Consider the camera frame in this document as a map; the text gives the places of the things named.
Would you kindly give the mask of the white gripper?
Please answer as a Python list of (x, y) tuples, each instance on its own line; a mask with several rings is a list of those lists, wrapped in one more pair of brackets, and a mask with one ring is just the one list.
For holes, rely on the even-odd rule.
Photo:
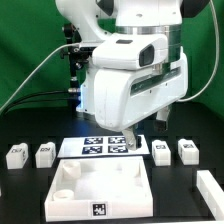
[(171, 63), (166, 76), (153, 76), (152, 68), (138, 71), (99, 69), (94, 80), (95, 119), (100, 127), (122, 131), (126, 148), (137, 150), (139, 136), (133, 124), (156, 113), (156, 131), (168, 129), (171, 107), (187, 92), (187, 57)]

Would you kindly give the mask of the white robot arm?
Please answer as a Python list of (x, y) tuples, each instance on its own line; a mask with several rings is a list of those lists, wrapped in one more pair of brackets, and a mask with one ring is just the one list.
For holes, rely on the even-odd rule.
[(72, 45), (72, 67), (86, 69), (79, 112), (125, 136), (135, 150), (135, 125), (169, 106), (188, 88), (187, 57), (181, 46), (184, 18), (211, 0), (55, 0), (60, 14), (80, 35)]

